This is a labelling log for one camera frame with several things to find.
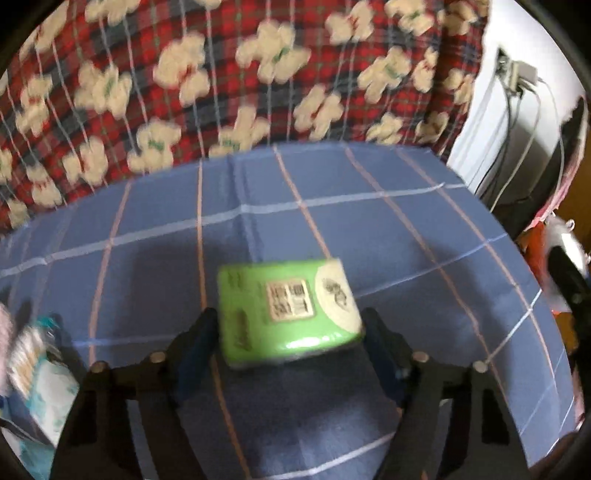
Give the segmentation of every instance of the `green package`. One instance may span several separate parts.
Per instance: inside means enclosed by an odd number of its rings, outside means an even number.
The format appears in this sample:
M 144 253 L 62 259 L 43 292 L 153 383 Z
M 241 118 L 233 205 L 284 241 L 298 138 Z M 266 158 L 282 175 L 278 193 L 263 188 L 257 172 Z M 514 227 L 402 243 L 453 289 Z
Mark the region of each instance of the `green package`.
M 217 283 L 220 343 L 232 368 L 317 355 L 362 337 L 338 259 L 226 265 Z

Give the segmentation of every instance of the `screw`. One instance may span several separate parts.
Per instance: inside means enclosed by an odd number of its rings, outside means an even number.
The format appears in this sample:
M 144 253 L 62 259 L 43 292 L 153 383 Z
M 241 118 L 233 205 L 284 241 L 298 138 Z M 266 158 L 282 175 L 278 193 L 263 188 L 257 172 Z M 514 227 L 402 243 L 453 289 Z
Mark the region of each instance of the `screw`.
M 474 362 L 472 364 L 472 368 L 474 368 L 474 370 L 476 370 L 480 374 L 485 374 L 488 370 L 488 365 L 478 360 L 477 362 Z
M 164 352 L 154 352 L 150 354 L 150 361 L 153 364 L 161 364 L 166 360 L 166 353 Z
M 413 360 L 420 364 L 426 364 L 429 361 L 429 356 L 425 352 L 413 352 Z
M 94 374 L 100 374 L 107 368 L 109 368 L 109 364 L 107 364 L 107 362 L 99 361 L 92 364 L 92 367 L 90 367 L 90 371 Z

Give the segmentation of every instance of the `qr code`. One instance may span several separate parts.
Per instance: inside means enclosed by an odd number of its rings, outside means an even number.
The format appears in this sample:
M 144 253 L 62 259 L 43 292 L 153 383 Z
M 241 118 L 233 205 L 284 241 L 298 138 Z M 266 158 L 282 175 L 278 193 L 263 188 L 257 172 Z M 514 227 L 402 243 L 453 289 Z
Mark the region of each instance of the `qr code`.
M 300 320 L 314 316 L 310 291 L 305 280 L 286 280 L 267 284 L 271 318 L 276 322 Z

